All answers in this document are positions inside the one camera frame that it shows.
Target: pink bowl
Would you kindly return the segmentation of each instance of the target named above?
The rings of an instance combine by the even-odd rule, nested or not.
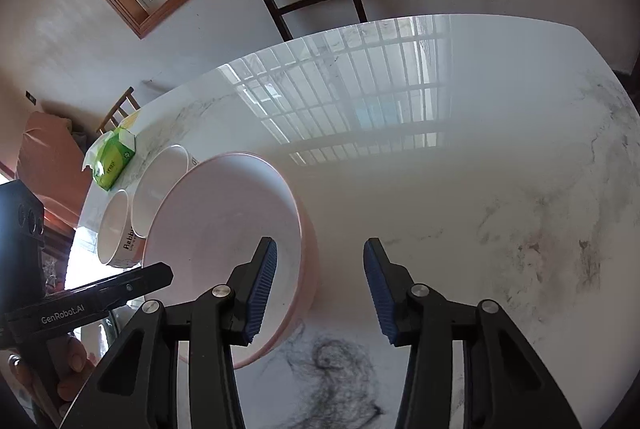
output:
[[[232,152],[184,175],[151,224],[143,266],[171,266],[171,286],[148,295],[166,306],[192,301],[226,282],[249,261],[264,235],[278,246],[278,266],[260,332],[232,347],[234,367],[256,361],[283,342],[308,311],[318,285],[318,243],[306,211],[282,175],[251,153]]]

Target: white wall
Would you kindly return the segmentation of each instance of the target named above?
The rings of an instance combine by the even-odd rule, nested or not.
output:
[[[0,78],[0,162],[12,171],[15,171],[24,125],[36,109]]]
[[[640,47],[640,0],[364,0],[369,19],[511,14],[576,26],[615,69]],[[354,21],[348,0],[294,16],[295,35]],[[94,129],[127,86],[142,102],[280,41],[262,0],[191,0],[139,40],[104,0],[0,0],[0,77]]]

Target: white bowl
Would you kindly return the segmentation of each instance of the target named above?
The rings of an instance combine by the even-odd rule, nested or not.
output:
[[[121,189],[111,197],[98,230],[97,252],[101,263],[130,268],[142,259],[145,240],[131,227],[129,194]]]
[[[282,342],[315,294],[316,236],[284,178],[253,154],[215,156],[175,184],[146,241],[143,266],[163,261],[174,272],[171,286],[147,298],[173,305],[225,283],[235,266],[251,260],[264,235],[276,241],[278,265],[260,332],[248,347],[232,347],[236,368]]]
[[[131,203],[131,225],[139,237],[147,237],[151,223],[175,183],[197,161],[182,146],[169,146],[152,160],[138,183]]]

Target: metal screw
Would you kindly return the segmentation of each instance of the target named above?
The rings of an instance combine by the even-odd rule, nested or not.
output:
[[[484,310],[488,314],[495,314],[498,313],[500,307],[498,306],[497,302],[488,299],[487,301],[482,301],[482,310]]]
[[[414,284],[411,287],[411,293],[415,295],[415,297],[425,297],[429,295],[429,287],[425,284]]]
[[[231,289],[226,284],[219,284],[213,288],[211,293],[216,297],[226,297],[231,293]]]
[[[142,311],[145,314],[152,314],[153,312],[157,311],[158,308],[160,308],[158,301],[147,301],[142,305]]]

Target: black stain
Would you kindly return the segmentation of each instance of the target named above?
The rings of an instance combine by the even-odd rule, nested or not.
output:
[[[585,73],[584,77],[591,88],[581,90],[583,96],[593,98],[608,108],[609,117],[617,126],[635,131],[638,126],[638,113],[620,83],[592,72]]]
[[[500,208],[501,205],[502,204],[500,203],[499,200],[495,200],[493,205],[490,205],[484,208],[484,216],[482,217],[482,221],[480,221],[480,223],[478,224],[478,229],[476,229],[476,232],[482,229],[482,226],[484,226],[487,220],[491,218],[491,216],[495,215],[495,213],[498,212],[498,209]]]
[[[417,239],[418,241],[423,241],[425,239],[427,239],[428,237],[432,237],[433,239],[438,239],[439,237],[441,237],[441,235],[443,234],[444,229],[443,228],[439,228],[436,232],[434,232],[433,234],[426,234],[426,235],[421,235],[419,236]]]
[[[300,411],[278,429],[362,429],[380,415],[378,381],[366,350],[344,339],[300,337],[279,352],[301,386]]]
[[[588,241],[580,243],[580,287],[600,285],[600,255],[589,247]]]

